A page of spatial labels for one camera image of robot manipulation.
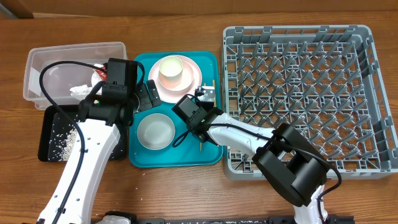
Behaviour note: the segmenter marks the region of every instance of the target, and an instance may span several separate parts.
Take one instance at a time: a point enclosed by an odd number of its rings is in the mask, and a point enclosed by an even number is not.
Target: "table surface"
[[[215,16],[102,17],[0,21],[0,223],[35,223],[64,163],[37,159],[43,111],[22,97],[27,54],[35,47],[121,41],[127,55],[208,50],[220,59],[223,29],[254,25],[365,24],[373,32],[392,115],[398,119],[398,13],[323,12]],[[397,223],[398,174],[348,180],[325,197],[329,213],[356,223]],[[233,181],[214,166],[138,169],[128,159],[106,166],[93,217],[121,210],[139,218],[249,218],[293,215],[266,181]]]

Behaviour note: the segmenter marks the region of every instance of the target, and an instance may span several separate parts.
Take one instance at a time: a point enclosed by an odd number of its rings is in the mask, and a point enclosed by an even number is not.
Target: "clear plastic bin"
[[[105,63],[109,58],[127,59],[126,46],[122,42],[63,45],[41,47],[29,52],[24,77],[24,98],[33,101],[40,110],[50,106],[43,95],[40,85],[40,72],[47,65],[61,60],[74,60],[90,64]],[[84,98],[71,96],[70,88],[87,84],[91,86],[93,69],[81,65],[57,65],[49,69],[43,78],[43,84],[49,95],[60,105],[79,104]]]

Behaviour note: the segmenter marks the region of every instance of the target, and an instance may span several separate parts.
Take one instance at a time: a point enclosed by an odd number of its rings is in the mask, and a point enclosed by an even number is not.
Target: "teal tray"
[[[148,80],[150,68],[161,58],[168,55],[183,55],[195,61],[202,75],[202,85],[212,85],[213,80],[216,86],[216,102],[219,106],[221,102],[220,81],[218,76],[217,59],[214,54],[207,51],[197,52],[164,52],[140,54],[134,60],[141,62],[145,68],[145,81]],[[180,166],[199,166],[212,165],[220,161],[223,155],[223,146],[215,146],[211,143],[204,143],[200,150],[200,142],[189,134],[181,145],[176,148],[170,143],[161,150],[149,150],[138,141],[137,127],[146,116],[153,113],[162,113],[167,115],[175,125],[176,139],[187,130],[185,123],[172,111],[174,104],[165,103],[158,107],[134,115],[134,124],[130,127],[129,136],[129,158],[133,165],[140,168],[153,167],[180,167]]]

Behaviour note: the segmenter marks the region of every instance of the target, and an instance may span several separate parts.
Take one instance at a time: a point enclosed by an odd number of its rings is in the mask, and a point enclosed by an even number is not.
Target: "black tray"
[[[60,106],[65,112],[67,112],[72,118],[77,121],[78,105],[61,105]],[[68,133],[73,130],[69,121],[60,114],[54,106],[49,106],[44,112],[42,134],[40,136],[39,151],[37,157],[42,162],[60,162],[59,157],[62,151],[62,144],[65,143]],[[127,132],[128,129],[124,129],[118,126],[120,132],[119,143],[113,149],[109,160],[118,160],[126,158],[127,154]]]

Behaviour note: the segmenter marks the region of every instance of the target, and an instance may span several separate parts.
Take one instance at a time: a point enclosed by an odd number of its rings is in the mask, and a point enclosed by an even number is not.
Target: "metal dish rack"
[[[398,172],[397,135],[368,27],[227,27],[221,54],[223,109],[233,118],[294,125],[344,179]],[[265,179],[250,158],[234,170],[242,157],[238,149],[225,152],[227,178]]]

